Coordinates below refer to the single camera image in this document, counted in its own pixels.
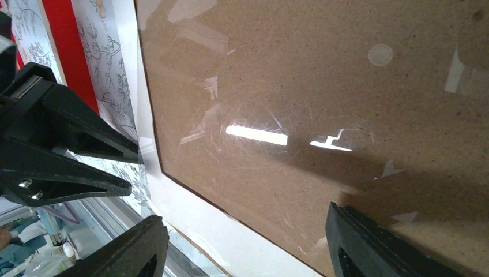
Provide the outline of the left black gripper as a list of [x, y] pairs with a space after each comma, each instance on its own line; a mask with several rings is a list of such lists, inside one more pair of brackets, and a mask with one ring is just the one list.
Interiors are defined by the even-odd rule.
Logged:
[[1, 196], [29, 207], [87, 197], [129, 196], [129, 181], [64, 156], [139, 164], [138, 145], [113, 129], [52, 70], [20, 70], [12, 19], [1, 12]]

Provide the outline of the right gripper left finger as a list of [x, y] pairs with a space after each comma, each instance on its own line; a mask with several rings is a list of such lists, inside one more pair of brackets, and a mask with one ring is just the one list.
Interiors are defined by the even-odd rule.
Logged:
[[168, 243], [163, 218], [152, 215], [57, 276], [162, 277]]

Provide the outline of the red picture frame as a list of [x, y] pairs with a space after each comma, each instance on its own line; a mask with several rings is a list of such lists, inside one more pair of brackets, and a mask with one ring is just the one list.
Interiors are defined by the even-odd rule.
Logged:
[[82, 49], [71, 1], [1, 1], [12, 17], [11, 39], [17, 43], [16, 69], [36, 62], [52, 69], [94, 112], [97, 100]]

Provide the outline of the white mat board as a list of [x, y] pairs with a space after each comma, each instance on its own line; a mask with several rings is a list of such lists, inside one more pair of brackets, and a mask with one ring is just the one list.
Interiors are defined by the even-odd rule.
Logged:
[[232, 276], [318, 276], [297, 258], [163, 174], [157, 154], [135, 3], [113, 1], [112, 7], [153, 210]]

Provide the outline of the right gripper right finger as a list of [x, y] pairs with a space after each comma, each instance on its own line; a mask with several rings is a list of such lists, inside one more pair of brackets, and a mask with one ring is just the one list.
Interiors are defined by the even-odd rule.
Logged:
[[330, 203], [326, 238], [335, 276], [460, 276], [353, 207]]

